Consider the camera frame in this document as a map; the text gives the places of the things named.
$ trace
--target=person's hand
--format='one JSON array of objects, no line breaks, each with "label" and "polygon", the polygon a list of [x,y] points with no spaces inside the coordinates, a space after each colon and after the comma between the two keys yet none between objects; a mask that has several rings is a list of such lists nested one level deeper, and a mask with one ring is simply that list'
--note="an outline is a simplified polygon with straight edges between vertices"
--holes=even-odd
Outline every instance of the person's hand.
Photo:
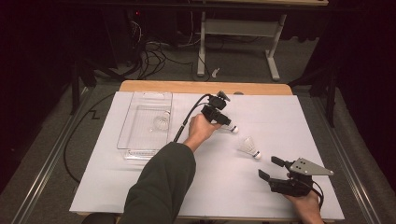
[{"label": "person's hand", "polygon": [[318,195],[314,191],[311,190],[308,195],[303,197],[293,197],[285,194],[283,196],[291,201],[294,210],[304,224],[323,224]]},{"label": "person's hand", "polygon": [[188,146],[194,152],[212,133],[219,129],[221,124],[209,123],[203,114],[198,114],[191,118],[189,137],[184,141],[184,145]]}]

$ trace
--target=sleeve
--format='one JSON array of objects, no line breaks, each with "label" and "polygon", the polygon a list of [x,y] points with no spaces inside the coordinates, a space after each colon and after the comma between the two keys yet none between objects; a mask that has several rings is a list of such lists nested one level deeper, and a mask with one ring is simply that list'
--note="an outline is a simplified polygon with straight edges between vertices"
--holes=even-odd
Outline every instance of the sleeve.
[{"label": "sleeve", "polygon": [[169,143],[151,158],[130,188],[119,224],[173,223],[194,175],[192,151]]}]

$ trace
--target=clear plastic container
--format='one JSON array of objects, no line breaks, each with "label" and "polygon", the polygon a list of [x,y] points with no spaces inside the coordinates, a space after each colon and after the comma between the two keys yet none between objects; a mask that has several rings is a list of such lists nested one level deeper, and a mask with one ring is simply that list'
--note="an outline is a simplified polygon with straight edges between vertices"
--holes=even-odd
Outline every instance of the clear plastic container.
[{"label": "clear plastic container", "polygon": [[149,160],[168,139],[171,92],[134,92],[118,142],[126,160]]}]

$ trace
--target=gray carpet floor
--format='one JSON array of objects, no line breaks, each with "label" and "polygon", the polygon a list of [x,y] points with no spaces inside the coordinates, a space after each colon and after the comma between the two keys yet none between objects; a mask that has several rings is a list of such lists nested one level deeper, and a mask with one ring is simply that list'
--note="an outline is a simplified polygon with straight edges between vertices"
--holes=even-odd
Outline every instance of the gray carpet floor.
[{"label": "gray carpet floor", "polygon": [[[226,42],[224,46],[217,40],[208,41],[208,43],[211,49],[206,52],[206,66],[209,71],[215,68],[220,69],[217,77],[210,78],[208,81],[273,83],[262,54],[263,46],[270,43],[268,40],[249,44]],[[281,76],[279,83],[287,83],[302,74],[315,45],[316,41],[304,43],[299,43],[296,39],[280,41],[275,56]],[[197,48],[171,49],[163,46],[163,53],[173,61],[193,63],[192,70],[188,64],[167,61],[163,70],[148,79],[188,81],[196,79],[194,73],[198,60]],[[117,71],[122,72],[126,69],[128,68],[121,65]],[[58,144],[57,141],[65,124],[70,119],[76,119],[80,121],[80,124],[67,142],[65,149],[67,165],[75,177],[78,179],[82,177],[111,105],[111,94],[120,87],[119,82],[99,72],[97,79],[97,87],[88,89],[83,95],[86,101],[81,106],[78,118],[70,115],[72,97],[71,90],[68,89],[59,104],[42,123],[39,135],[0,196],[0,223],[12,223],[13,218],[21,214],[20,206],[54,146]],[[335,128],[329,128],[323,118],[323,99],[310,97],[307,92],[308,88],[296,87],[293,93],[300,100],[325,166],[337,174],[331,177],[331,181],[346,217],[345,220],[337,223],[396,223],[394,191],[364,145],[348,114],[341,93],[339,91],[336,93]],[[91,108],[105,97],[107,98],[103,102]],[[89,110],[94,110],[95,114],[88,112]],[[67,174],[62,155],[55,158],[55,165],[49,170],[49,178],[42,182],[42,190],[35,193],[37,197],[32,202],[32,209],[26,212],[23,221],[15,223],[77,224],[82,222],[82,216],[68,211],[78,184]],[[343,165],[346,158],[347,167]],[[369,214],[375,214],[376,217],[367,216],[367,212],[364,211],[364,204],[359,199],[361,192],[359,186],[362,186],[366,194],[363,196],[369,199],[369,204],[374,208],[374,211],[369,211]],[[191,223],[191,221],[178,220],[177,223]],[[229,221],[227,223],[259,222]]]}]

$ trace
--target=black cable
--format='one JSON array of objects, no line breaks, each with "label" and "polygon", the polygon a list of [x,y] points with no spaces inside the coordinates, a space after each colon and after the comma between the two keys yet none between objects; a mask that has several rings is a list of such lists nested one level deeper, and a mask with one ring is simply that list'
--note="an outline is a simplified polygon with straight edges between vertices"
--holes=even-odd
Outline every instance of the black cable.
[{"label": "black cable", "polygon": [[319,202],[319,210],[320,210],[320,208],[321,208],[321,206],[323,205],[323,202],[324,202],[324,193],[323,193],[322,188],[320,187],[320,185],[319,185],[317,182],[314,181],[314,184],[316,184],[316,185],[318,186],[318,188],[320,189],[320,192],[321,192],[321,194],[320,194],[317,190],[314,190],[314,192],[315,192],[315,193],[319,196],[319,198],[320,198],[320,202]]},{"label": "black cable", "polygon": [[[148,42],[147,45],[153,45],[156,48],[155,49],[144,50],[144,52],[146,54],[146,59],[145,59],[146,68],[145,68],[145,70],[143,72],[141,72],[139,74],[137,79],[145,80],[149,76],[160,72],[165,67],[167,60],[172,62],[172,63],[187,64],[187,65],[189,65],[191,67],[191,71],[192,71],[193,63],[181,63],[181,62],[177,62],[175,60],[169,59],[163,53],[163,49],[162,49],[161,43],[160,44],[155,44],[155,43],[149,43]],[[152,58],[158,59],[158,63],[150,63],[149,60],[152,59]],[[151,72],[147,73],[147,71],[149,70],[149,66],[154,66],[154,65],[155,65],[155,68]]]},{"label": "black cable", "polygon": [[187,122],[189,121],[190,115],[192,113],[192,111],[194,111],[194,109],[196,107],[198,107],[200,105],[200,102],[206,97],[206,96],[211,96],[211,94],[207,93],[203,96],[201,96],[201,98],[199,98],[199,100],[195,103],[195,105],[191,108],[189,114],[187,115],[187,117],[184,119],[183,124],[180,126],[180,129],[178,130],[176,137],[174,139],[174,142],[177,142],[178,138],[181,136],[181,133],[183,133],[184,127],[186,126]]},{"label": "black cable", "polygon": [[312,191],[314,191],[314,192],[319,196],[319,198],[320,198],[319,210],[320,210],[320,209],[321,209],[321,206],[323,205],[323,201],[324,201],[324,194],[323,194],[323,190],[322,190],[322,188],[320,187],[320,185],[319,185],[317,182],[312,181],[313,183],[315,183],[315,184],[318,186],[318,188],[320,189],[321,193],[319,193],[316,189],[314,189],[314,187],[311,187],[311,186],[307,185],[304,181],[301,181],[301,180],[299,180],[299,179],[294,179],[294,180],[297,181],[297,182],[299,182],[300,184],[305,185],[306,187],[308,187],[309,189],[311,189]]},{"label": "black cable", "polygon": [[75,128],[73,129],[73,131],[70,133],[69,138],[67,139],[66,143],[64,144],[64,168],[66,169],[66,172],[70,175],[70,177],[72,177],[72,179],[74,181],[76,181],[78,184],[80,182],[79,179],[77,179],[75,176],[73,176],[73,174],[70,172],[69,167],[67,166],[67,159],[66,159],[66,150],[67,150],[67,146],[69,145],[70,139],[72,138],[73,134],[76,132],[76,129],[78,128],[79,124],[84,120],[84,118],[90,113],[92,112],[93,108],[96,107],[97,105],[99,105],[100,103],[102,103],[105,99],[107,99],[108,97],[114,95],[115,92],[109,94],[108,96],[104,97],[103,99],[101,99],[100,101],[96,102],[93,106],[91,106],[88,111],[82,116],[82,118],[78,121],[77,125],[75,126]]},{"label": "black cable", "polygon": [[129,76],[129,75],[133,74],[134,72],[136,72],[141,66],[142,66],[142,59],[138,58],[136,60],[136,62],[134,63],[134,67],[131,68],[130,70],[120,74],[120,76],[122,76],[122,77]]}]

